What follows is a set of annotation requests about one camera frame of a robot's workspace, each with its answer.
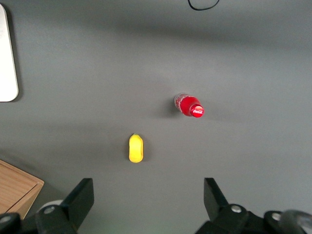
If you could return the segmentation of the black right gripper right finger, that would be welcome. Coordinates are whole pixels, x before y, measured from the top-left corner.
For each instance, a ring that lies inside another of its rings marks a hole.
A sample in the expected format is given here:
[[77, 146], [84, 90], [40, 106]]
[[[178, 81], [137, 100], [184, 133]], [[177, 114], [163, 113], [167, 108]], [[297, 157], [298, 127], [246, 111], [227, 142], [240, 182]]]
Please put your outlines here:
[[230, 204], [213, 178], [204, 179], [204, 205], [209, 217], [197, 234], [265, 234], [263, 219]]

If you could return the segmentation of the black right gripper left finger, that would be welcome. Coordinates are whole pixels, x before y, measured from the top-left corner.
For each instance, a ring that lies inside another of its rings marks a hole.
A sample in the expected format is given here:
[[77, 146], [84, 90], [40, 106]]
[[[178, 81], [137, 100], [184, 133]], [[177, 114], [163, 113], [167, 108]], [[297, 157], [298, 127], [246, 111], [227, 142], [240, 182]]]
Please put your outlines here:
[[84, 178], [60, 204], [43, 206], [35, 214], [39, 234], [76, 234], [94, 204], [91, 178]]

